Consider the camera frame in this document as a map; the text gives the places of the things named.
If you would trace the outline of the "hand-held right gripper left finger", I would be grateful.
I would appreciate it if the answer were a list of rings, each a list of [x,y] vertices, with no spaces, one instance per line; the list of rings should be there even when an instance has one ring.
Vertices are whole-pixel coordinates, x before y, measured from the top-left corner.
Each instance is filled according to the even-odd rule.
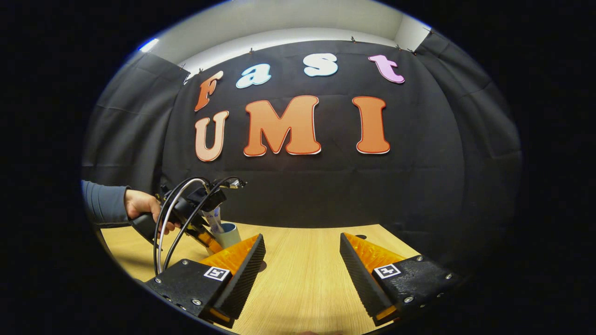
[[[183,259],[145,285],[186,312],[221,326],[241,315],[266,254],[256,234],[201,261]]]

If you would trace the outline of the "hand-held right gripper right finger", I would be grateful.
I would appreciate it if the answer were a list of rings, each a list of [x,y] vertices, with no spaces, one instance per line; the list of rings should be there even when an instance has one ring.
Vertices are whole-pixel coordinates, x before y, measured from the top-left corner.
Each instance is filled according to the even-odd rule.
[[[340,254],[376,326],[417,318],[461,284],[460,275],[429,257],[401,256],[349,233],[340,234]]]

